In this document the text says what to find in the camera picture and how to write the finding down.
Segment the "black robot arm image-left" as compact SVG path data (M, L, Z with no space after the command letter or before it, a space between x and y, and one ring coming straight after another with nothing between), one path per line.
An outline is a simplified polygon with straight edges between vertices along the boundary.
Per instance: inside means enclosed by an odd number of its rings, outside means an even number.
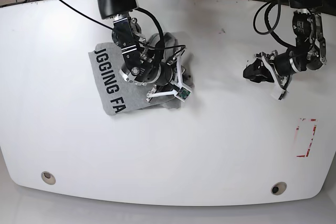
M124 64L120 75L137 86L153 85L147 101L156 97L173 95L185 101L192 89L183 80L181 56L184 45L167 46L161 25L153 14L140 8L137 0L97 0L102 19L113 20L112 40L121 48ZM154 22L159 40L150 45L135 18L129 13L137 10L149 16Z

